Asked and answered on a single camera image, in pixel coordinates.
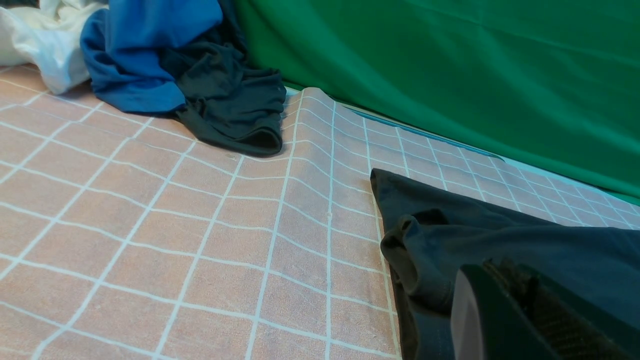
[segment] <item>fabric fold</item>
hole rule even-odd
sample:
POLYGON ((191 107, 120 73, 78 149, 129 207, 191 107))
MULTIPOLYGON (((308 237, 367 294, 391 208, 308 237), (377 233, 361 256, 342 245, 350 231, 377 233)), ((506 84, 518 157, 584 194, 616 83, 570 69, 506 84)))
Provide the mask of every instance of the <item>fabric fold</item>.
POLYGON ((111 0, 81 35, 93 91, 123 112, 162 114, 183 106, 158 51, 184 46, 221 20, 215 0, 111 0))
POLYGON ((0 8, 0 65, 33 63, 53 94, 86 81, 80 50, 87 18, 106 0, 40 0, 39 8, 0 8))
POLYGON ((385 230, 405 359, 453 359, 434 344, 460 266, 504 258, 531 266, 640 329, 640 231, 566 227, 380 169, 371 186, 385 230))
POLYGON ((186 107, 173 116, 205 143, 254 156, 278 154, 286 96, 282 76, 248 66, 233 2, 219 4, 219 26, 184 47, 160 52, 160 65, 186 98, 186 107))

